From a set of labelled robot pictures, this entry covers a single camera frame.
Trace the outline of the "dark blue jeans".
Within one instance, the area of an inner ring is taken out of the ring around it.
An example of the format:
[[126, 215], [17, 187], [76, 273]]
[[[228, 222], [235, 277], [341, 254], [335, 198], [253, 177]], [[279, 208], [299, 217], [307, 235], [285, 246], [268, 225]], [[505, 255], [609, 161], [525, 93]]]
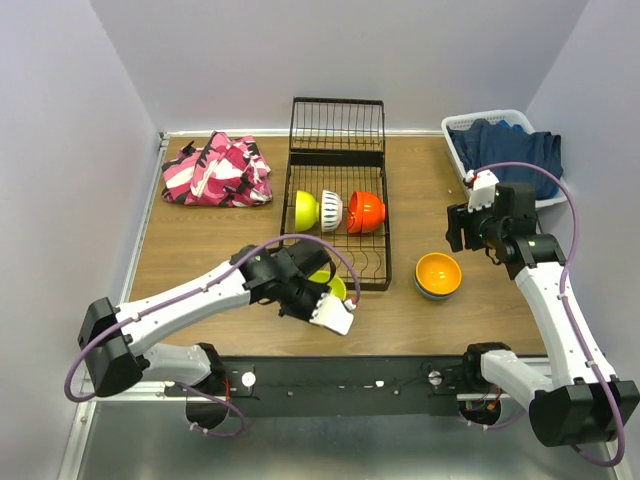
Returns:
[[[447, 127], [464, 172], [503, 162], [520, 162], [538, 166], [560, 179], [564, 169], [561, 160], [562, 137], [551, 132], [527, 133], [520, 124], [501, 120], [491, 124], [486, 119], [474, 120], [466, 130]], [[559, 187], [546, 175], [529, 168], [501, 167], [492, 169], [500, 182], [521, 182], [534, 186], [538, 201], [553, 198]]]

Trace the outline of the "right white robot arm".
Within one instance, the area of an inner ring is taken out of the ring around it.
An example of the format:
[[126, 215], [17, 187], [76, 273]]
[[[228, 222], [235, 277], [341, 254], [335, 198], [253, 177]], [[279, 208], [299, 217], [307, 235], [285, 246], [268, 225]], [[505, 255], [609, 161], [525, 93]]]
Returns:
[[455, 252], [484, 250], [506, 267], [533, 314], [550, 373], [501, 342], [471, 344], [459, 370], [462, 384], [474, 392], [489, 385], [506, 392], [546, 447], [618, 439], [639, 390], [621, 380], [598, 349], [573, 295], [568, 260], [553, 235], [536, 230], [533, 187], [500, 182], [489, 171], [470, 184], [467, 203], [447, 209], [446, 239]]

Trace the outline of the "pink camouflage cloth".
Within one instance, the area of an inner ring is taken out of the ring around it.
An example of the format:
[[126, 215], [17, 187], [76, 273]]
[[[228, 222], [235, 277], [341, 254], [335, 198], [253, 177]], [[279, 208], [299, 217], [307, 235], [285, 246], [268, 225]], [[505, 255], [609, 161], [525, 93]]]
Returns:
[[205, 146], [188, 144], [163, 164], [162, 198], [184, 206], [261, 206], [273, 200], [270, 172], [253, 137], [215, 131]]

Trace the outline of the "blue bowl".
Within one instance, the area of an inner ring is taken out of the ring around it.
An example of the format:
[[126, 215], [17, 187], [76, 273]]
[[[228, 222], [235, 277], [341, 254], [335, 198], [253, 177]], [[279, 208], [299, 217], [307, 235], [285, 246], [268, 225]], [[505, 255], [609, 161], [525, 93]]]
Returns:
[[446, 300], [446, 299], [450, 298], [453, 295], [453, 292], [450, 292], [450, 293], [444, 294], [444, 295], [435, 294], [433, 292], [430, 292], [430, 291], [426, 290], [417, 280], [414, 280], [414, 285], [415, 285], [417, 291], [423, 297], [428, 298], [430, 300], [436, 300], [436, 301]]

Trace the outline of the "orange bowl top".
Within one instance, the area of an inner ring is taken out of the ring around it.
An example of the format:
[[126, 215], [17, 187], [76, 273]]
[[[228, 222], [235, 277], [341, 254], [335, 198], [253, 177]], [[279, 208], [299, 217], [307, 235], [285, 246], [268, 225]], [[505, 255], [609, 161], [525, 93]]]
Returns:
[[386, 205], [373, 193], [360, 192], [358, 208], [361, 219], [361, 233], [375, 231], [386, 219]]

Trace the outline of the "yellow orange bowl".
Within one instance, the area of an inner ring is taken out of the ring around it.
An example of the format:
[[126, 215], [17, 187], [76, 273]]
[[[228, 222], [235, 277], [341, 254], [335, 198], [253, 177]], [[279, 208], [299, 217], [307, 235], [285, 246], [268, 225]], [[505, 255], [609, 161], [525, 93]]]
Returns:
[[455, 293], [462, 283], [460, 265], [451, 256], [432, 252], [417, 262], [414, 272], [417, 280], [426, 290], [435, 294]]

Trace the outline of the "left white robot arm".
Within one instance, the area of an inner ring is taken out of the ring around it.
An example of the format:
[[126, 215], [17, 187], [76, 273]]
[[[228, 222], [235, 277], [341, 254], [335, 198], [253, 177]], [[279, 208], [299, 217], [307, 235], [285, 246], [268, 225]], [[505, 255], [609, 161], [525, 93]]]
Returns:
[[151, 368], [152, 347], [211, 315], [276, 302], [282, 315], [311, 320], [328, 289], [310, 277], [331, 262], [310, 238], [273, 248], [247, 245], [207, 274], [155, 296], [119, 306], [106, 297], [91, 302], [77, 342], [94, 396], [136, 385]]

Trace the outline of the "white pink bowl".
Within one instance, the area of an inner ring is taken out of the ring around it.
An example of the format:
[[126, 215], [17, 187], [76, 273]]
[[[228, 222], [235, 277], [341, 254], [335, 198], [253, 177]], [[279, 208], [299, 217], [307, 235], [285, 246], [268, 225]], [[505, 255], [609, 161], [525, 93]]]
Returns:
[[342, 222], [343, 201], [333, 191], [323, 190], [321, 194], [320, 224], [322, 232], [335, 231]]

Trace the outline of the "lime green bowl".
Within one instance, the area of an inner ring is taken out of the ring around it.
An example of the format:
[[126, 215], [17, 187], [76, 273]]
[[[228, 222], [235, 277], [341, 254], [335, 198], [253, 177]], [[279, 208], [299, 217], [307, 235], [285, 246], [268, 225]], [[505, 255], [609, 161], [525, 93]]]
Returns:
[[312, 229], [319, 221], [320, 204], [309, 192], [296, 191], [294, 205], [294, 228], [296, 232], [305, 232]]
[[326, 284], [331, 295], [336, 296], [342, 301], [346, 300], [347, 288], [344, 281], [337, 275], [331, 274], [329, 270], [319, 270], [314, 272], [309, 280], [319, 284]]

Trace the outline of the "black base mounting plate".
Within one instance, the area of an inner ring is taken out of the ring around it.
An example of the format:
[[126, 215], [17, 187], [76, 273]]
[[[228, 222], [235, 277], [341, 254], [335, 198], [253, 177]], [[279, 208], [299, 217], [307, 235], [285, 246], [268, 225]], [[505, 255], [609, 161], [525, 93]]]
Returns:
[[469, 380], [459, 355], [225, 356], [215, 394], [246, 417], [496, 416], [507, 394]]

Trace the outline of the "white plastic basket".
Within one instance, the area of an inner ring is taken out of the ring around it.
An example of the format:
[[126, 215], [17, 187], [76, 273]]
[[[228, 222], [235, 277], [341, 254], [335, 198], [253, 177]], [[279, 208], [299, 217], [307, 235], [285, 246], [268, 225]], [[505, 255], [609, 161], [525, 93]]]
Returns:
[[447, 127], [466, 130], [470, 127], [471, 123], [476, 119], [486, 119], [491, 124], [498, 123], [501, 120], [507, 121], [511, 125], [520, 124], [527, 133], [543, 131], [543, 130], [535, 129], [524, 113], [514, 109], [499, 109], [499, 110], [491, 110], [491, 111], [484, 111], [484, 112], [476, 112], [476, 113], [470, 113], [470, 114], [449, 116], [443, 119], [441, 121], [441, 129], [446, 141], [449, 159], [451, 161], [451, 164], [454, 167], [454, 171], [456, 172], [456, 175], [460, 183], [465, 182], [464, 177], [466, 173], [464, 172], [463, 165], [461, 164], [458, 154], [455, 151], [451, 138], [448, 134]]

